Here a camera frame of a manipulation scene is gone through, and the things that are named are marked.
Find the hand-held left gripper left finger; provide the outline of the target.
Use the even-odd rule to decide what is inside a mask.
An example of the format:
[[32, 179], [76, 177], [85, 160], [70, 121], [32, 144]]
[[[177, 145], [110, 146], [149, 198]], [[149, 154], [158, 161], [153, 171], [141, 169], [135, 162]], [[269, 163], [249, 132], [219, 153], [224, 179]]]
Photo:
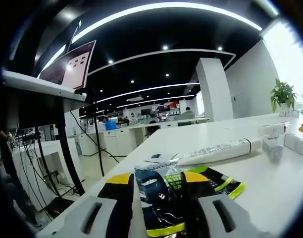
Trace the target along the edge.
[[97, 196], [90, 196], [65, 217], [65, 238], [126, 238], [132, 219], [134, 175], [108, 179]]

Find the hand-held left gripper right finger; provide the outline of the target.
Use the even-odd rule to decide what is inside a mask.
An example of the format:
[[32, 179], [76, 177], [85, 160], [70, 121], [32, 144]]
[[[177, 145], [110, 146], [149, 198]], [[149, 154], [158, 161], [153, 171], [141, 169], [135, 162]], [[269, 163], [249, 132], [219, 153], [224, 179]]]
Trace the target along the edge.
[[215, 194], [202, 174], [183, 171], [182, 209], [189, 238], [258, 238], [248, 212], [225, 194]]

